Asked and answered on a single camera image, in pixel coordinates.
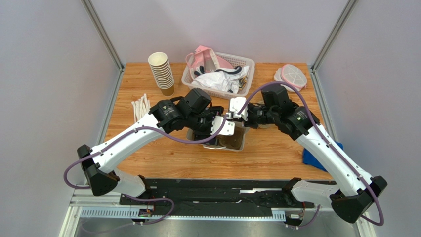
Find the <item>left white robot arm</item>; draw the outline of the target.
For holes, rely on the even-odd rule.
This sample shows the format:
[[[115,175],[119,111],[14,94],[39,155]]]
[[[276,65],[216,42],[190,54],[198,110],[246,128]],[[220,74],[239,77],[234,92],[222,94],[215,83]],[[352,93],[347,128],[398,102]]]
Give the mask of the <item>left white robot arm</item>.
[[[205,143],[222,131],[229,123],[226,117],[211,111],[211,98],[201,89],[192,89],[186,96],[161,100],[132,126],[107,142],[90,148],[78,148],[81,166],[94,196],[109,192],[138,197],[147,190],[144,178],[117,169],[127,157],[145,145],[162,137],[184,144]],[[172,137],[170,133],[189,128],[204,132],[208,138],[196,141]]]

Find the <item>paper bag with handles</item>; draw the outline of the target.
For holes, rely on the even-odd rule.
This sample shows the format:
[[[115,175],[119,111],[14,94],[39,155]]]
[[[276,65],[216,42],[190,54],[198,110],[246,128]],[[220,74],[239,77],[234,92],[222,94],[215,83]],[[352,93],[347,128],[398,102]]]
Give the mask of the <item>paper bag with handles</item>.
[[[244,149],[246,134],[249,131],[249,129],[249,127],[243,127],[241,123],[235,122],[235,129],[233,135],[218,135],[210,142],[200,145],[208,150],[227,150],[233,152],[240,152]]]

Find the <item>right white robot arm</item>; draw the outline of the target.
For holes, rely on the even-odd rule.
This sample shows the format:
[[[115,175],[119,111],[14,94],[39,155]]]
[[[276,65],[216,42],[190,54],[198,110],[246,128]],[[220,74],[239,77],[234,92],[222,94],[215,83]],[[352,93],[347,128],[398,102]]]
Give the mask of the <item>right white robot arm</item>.
[[[330,137],[307,104],[300,106],[293,102],[283,86],[271,82],[257,92],[262,94],[262,105],[254,105],[243,97],[230,103],[234,118],[242,119],[244,126],[252,128],[261,124],[276,125],[310,152],[335,181],[328,185],[293,178],[282,188],[286,201],[331,207],[348,223],[355,223],[359,218],[369,221],[364,213],[375,204],[379,221],[371,223],[382,226],[384,215],[378,198],[387,187],[386,180],[372,176],[357,165]]]

